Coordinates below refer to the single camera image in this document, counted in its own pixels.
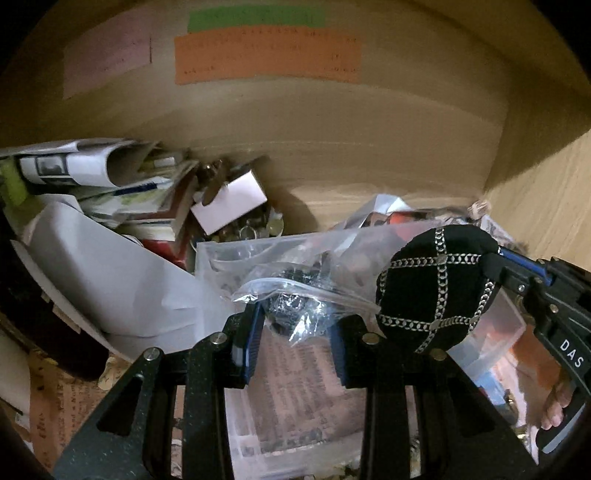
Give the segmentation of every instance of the white paper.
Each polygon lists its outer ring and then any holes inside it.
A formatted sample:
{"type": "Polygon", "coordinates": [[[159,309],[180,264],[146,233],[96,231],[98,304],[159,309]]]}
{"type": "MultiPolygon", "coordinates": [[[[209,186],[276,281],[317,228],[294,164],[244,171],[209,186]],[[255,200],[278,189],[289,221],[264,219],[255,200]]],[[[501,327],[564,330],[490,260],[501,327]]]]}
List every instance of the white paper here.
{"type": "Polygon", "coordinates": [[[138,170],[153,143],[122,140],[72,153],[21,157],[24,177],[36,184],[121,187],[137,180],[138,170]]]}
{"type": "Polygon", "coordinates": [[[30,395],[27,354],[0,330],[0,398],[29,415],[30,395]]]}
{"type": "Polygon", "coordinates": [[[97,145],[116,144],[123,138],[82,138],[80,140],[58,140],[53,142],[25,145],[24,147],[0,148],[0,157],[13,155],[51,155],[57,153],[74,153],[97,145]]]}
{"type": "Polygon", "coordinates": [[[94,340],[99,342],[102,346],[109,349],[112,353],[117,356],[120,356],[123,359],[128,361],[132,361],[135,357],[131,357],[127,355],[123,351],[119,351],[114,348],[109,342],[106,340],[103,333],[84,315],[82,315],[74,305],[69,302],[67,298],[65,298],[62,293],[55,287],[53,283],[47,278],[47,276],[41,271],[39,266],[35,263],[35,261],[31,258],[31,255],[27,251],[27,247],[20,242],[12,241],[12,247],[14,248],[15,252],[20,258],[22,264],[25,266],[29,274],[32,276],[33,280],[37,282],[37,284],[41,287],[43,292],[50,298],[50,300],[58,306],[58,308],[63,311],[70,320],[72,320],[75,324],[77,324],[81,330],[86,332],[90,335],[94,340]]]}
{"type": "Polygon", "coordinates": [[[41,195],[37,195],[37,198],[41,200],[43,205],[49,205],[53,202],[65,203],[66,205],[69,205],[82,213],[82,209],[78,204],[78,200],[76,200],[76,197],[73,195],[65,195],[62,193],[43,193],[41,195]]]}
{"type": "Polygon", "coordinates": [[[43,210],[28,250],[56,288],[106,333],[171,332],[202,322],[203,305],[214,300],[191,274],[61,203],[43,210]]]}
{"type": "Polygon", "coordinates": [[[191,208],[195,218],[207,235],[240,218],[267,201],[254,173],[249,171],[222,187],[213,202],[203,206],[201,198],[191,208]]]}

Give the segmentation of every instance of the clear plastic bag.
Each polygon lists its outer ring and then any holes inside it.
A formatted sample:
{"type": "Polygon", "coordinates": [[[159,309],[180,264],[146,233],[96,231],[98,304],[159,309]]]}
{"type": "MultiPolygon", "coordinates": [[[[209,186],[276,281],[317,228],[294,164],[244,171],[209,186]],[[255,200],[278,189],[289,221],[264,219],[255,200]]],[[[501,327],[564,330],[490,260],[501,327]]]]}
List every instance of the clear plastic bag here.
{"type": "Polygon", "coordinates": [[[329,252],[312,266],[279,262],[255,267],[232,300],[262,302],[268,325],[296,345],[323,336],[341,318],[358,314],[367,319],[379,307],[347,285],[353,275],[329,252]]]}

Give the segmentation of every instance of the metal bolt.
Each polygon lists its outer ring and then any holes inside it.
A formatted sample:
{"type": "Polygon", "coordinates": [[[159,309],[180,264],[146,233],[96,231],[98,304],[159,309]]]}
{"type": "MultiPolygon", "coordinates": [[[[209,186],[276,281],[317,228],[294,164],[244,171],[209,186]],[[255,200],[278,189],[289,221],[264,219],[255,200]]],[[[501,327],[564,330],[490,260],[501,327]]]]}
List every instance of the metal bolt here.
{"type": "Polygon", "coordinates": [[[151,362],[152,360],[156,360],[160,356],[160,350],[156,347],[150,347],[144,351],[144,358],[151,362]]]}
{"type": "Polygon", "coordinates": [[[228,336],[224,332],[212,333],[209,336],[209,341],[214,345],[223,345],[228,341],[228,336]]]}
{"type": "Polygon", "coordinates": [[[366,345],[377,345],[379,343],[379,335],[377,333],[364,333],[361,337],[366,345]]]}
{"type": "Polygon", "coordinates": [[[447,353],[440,348],[434,348],[429,352],[429,355],[438,362],[443,362],[447,358],[447,353]]]}

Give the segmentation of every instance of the coin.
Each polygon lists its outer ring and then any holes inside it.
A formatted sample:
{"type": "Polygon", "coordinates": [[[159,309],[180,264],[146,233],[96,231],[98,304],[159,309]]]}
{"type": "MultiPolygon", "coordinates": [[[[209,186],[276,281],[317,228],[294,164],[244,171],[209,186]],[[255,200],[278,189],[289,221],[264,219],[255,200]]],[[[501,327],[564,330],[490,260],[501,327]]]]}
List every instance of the coin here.
{"type": "Polygon", "coordinates": [[[283,218],[274,218],[267,223],[267,230],[271,236],[281,236],[283,233],[283,218]]]}

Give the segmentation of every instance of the black fabric ball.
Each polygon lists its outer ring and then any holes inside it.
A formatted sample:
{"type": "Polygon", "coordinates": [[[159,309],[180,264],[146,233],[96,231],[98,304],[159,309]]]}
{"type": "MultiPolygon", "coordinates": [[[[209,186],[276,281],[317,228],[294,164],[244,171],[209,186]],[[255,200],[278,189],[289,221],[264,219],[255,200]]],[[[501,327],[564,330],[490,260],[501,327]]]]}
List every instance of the black fabric ball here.
{"type": "Polygon", "coordinates": [[[497,242],[473,225],[448,225],[416,236],[378,278],[378,323],[405,353],[448,350],[492,303],[498,287],[480,268],[497,242]]]}

